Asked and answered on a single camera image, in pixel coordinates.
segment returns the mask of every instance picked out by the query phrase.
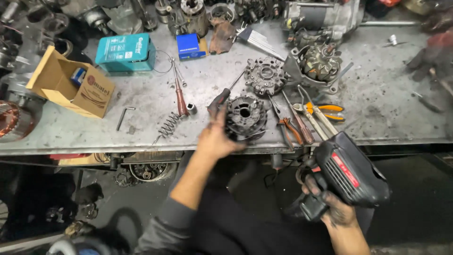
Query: red-handled screwdriver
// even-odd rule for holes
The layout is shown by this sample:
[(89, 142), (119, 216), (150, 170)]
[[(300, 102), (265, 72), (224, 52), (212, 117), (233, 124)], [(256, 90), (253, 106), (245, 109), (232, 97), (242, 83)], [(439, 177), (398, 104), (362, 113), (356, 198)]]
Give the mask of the red-handled screwdriver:
[(207, 111), (209, 112), (209, 115), (211, 117), (213, 116), (216, 116), (217, 115), (217, 111), (219, 110), (219, 106), (221, 104), (223, 104), (226, 99), (230, 96), (230, 93), (231, 93), (231, 89), (233, 88), (233, 86), (237, 83), (237, 81), (239, 80), (239, 78), (244, 74), (244, 71), (245, 69), (241, 72), (241, 74), (234, 80), (234, 82), (231, 84), (231, 86), (229, 88), (224, 88), (222, 93), (220, 93), (218, 96), (216, 96), (216, 98), (214, 98), (214, 100), (212, 101), (212, 103), (207, 107)]

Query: dirty hand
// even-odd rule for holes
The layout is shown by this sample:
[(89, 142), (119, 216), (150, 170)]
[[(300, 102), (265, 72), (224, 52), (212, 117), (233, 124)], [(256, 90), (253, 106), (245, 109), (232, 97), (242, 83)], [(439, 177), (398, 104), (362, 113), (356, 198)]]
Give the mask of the dirty hand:
[(330, 191), (321, 191), (316, 183), (316, 180), (311, 174), (306, 176), (305, 183), (302, 185), (302, 191), (306, 195), (310, 193), (313, 193), (316, 196), (320, 195), (322, 201), (330, 207), (329, 210), (321, 217), (324, 224), (331, 225), (335, 228), (337, 226), (358, 227), (354, 207), (343, 203)]
[(225, 134), (225, 118), (227, 108), (223, 106), (206, 128), (198, 136), (197, 152), (205, 157), (218, 160), (228, 156), (232, 152), (245, 149), (246, 144), (233, 142)]

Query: pliers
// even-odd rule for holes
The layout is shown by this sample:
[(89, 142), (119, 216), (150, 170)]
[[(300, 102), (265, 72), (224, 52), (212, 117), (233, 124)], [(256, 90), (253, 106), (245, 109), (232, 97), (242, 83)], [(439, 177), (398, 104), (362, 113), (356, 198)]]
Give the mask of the pliers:
[(275, 101), (269, 96), (270, 103), (272, 104), (272, 107), (274, 108), (275, 114), (277, 114), (277, 126), (280, 129), (280, 132), (282, 133), (283, 139), (285, 144), (290, 148), (291, 151), (294, 150), (294, 145), (291, 142), (291, 138), (289, 137), (288, 129), (294, 134), (296, 137), (297, 143), (300, 145), (303, 145), (304, 142), (302, 140), (302, 136), (299, 134), (297, 131), (296, 127), (291, 123), (291, 118), (287, 117), (281, 117), (280, 116), (280, 110), (277, 107), (277, 104)]
[[(313, 114), (313, 105), (308, 102), (305, 104), (307, 111), (310, 114)], [(331, 103), (322, 103), (317, 105), (318, 108), (323, 112), (324, 116), (326, 116), (331, 122), (335, 123), (342, 123), (345, 122), (346, 119), (343, 116), (344, 108), (342, 106), (331, 104)], [(303, 113), (303, 107), (300, 103), (293, 104), (293, 109), (297, 112)]]

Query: workbench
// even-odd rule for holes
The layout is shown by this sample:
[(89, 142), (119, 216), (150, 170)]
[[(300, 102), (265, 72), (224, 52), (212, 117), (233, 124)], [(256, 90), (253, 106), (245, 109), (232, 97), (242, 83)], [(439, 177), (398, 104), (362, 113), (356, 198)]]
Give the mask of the workbench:
[[(287, 46), (280, 22), (265, 21), (252, 27), (268, 38), (277, 53), (287, 56), (292, 46)], [(398, 37), (398, 41), (408, 43), (383, 48), (392, 34)], [(206, 37), (208, 42), (211, 35), (212, 30)], [(177, 59), (176, 63), (188, 83), (183, 88), (184, 99), (198, 108), (196, 115), (179, 122), (171, 137), (160, 138), (153, 144), (167, 116), (172, 111), (178, 112), (173, 71), (166, 74), (155, 71), (120, 73), (110, 76), (116, 89), (103, 119), (83, 117), (47, 102), (36, 128), (20, 141), (3, 144), (0, 155), (193, 150), (199, 133), (208, 123), (206, 106), (231, 84), (245, 68), (248, 59), (267, 56), (238, 39), (228, 53), (180, 61), (177, 58), (176, 40), (166, 25), (159, 24), (159, 28), (150, 36), (158, 50)], [(421, 33), (417, 27), (360, 27), (345, 40), (339, 47), (342, 51), (342, 66), (345, 67), (351, 61), (354, 66), (341, 78), (339, 92), (321, 100), (322, 103), (335, 103), (346, 109), (346, 122), (338, 125), (338, 130), (346, 131), (358, 145), (453, 141), (453, 110), (449, 107), (452, 98), (437, 83), (430, 82), (429, 78), (421, 83), (412, 81), (411, 75), (405, 70), (405, 61), (424, 47), (427, 38), (428, 35)], [(94, 59), (96, 42), (90, 42), (85, 52)], [(155, 69), (164, 71), (169, 68), (168, 57), (157, 52)], [(300, 102), (295, 86), (284, 90), (291, 103)], [(446, 112), (438, 114), (429, 111), (411, 95), (413, 90), (434, 98), (446, 108)], [(250, 91), (242, 77), (233, 88), (231, 97), (250, 94)], [(280, 105), (280, 110), (290, 116), (283, 95), (276, 95), (274, 99)], [(269, 100), (265, 101), (270, 109)], [(116, 125), (126, 106), (135, 107), (136, 110), (126, 112), (117, 132)], [(275, 125), (275, 114), (269, 110), (267, 132), (252, 142), (246, 153), (288, 152)], [(313, 146), (320, 142), (317, 134), (315, 138), (317, 142)]]

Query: bearing box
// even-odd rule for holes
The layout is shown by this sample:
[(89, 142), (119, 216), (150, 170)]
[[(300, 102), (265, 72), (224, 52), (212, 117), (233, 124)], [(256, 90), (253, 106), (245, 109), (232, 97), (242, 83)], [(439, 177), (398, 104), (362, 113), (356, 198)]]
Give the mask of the bearing box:
[(199, 38), (197, 34), (183, 34), (176, 36), (179, 59), (200, 58), (208, 55), (205, 38)]
[(104, 37), (95, 59), (107, 72), (149, 71), (155, 61), (156, 47), (147, 33)]
[[(78, 68), (87, 71), (80, 87), (71, 81)], [(67, 60), (49, 46), (26, 88), (80, 115), (102, 118), (115, 85), (92, 65)]]

